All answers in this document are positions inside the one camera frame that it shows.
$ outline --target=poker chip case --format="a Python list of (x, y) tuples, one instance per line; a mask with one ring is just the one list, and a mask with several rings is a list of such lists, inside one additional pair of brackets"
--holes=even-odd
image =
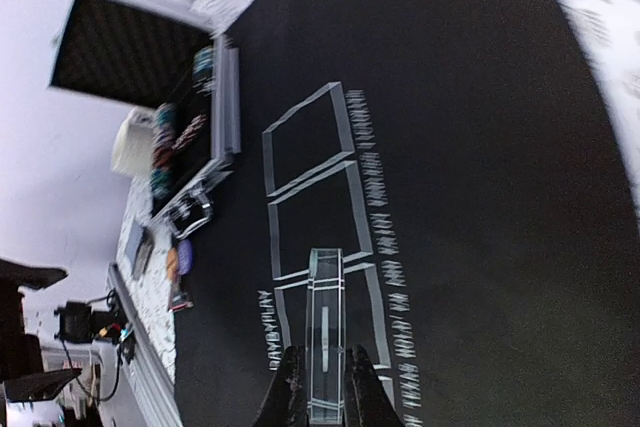
[[(132, 106), (172, 103), (178, 134), (205, 114), (202, 133), (172, 159), (170, 193), (154, 197), (152, 222), (168, 220), (179, 238), (208, 220), (192, 219), (189, 206), (206, 203), (240, 152), (238, 50), (210, 31), (208, 19), (165, 0), (74, 0), (51, 77), (52, 87)], [(206, 47), (213, 72), (202, 88), (194, 62)]]

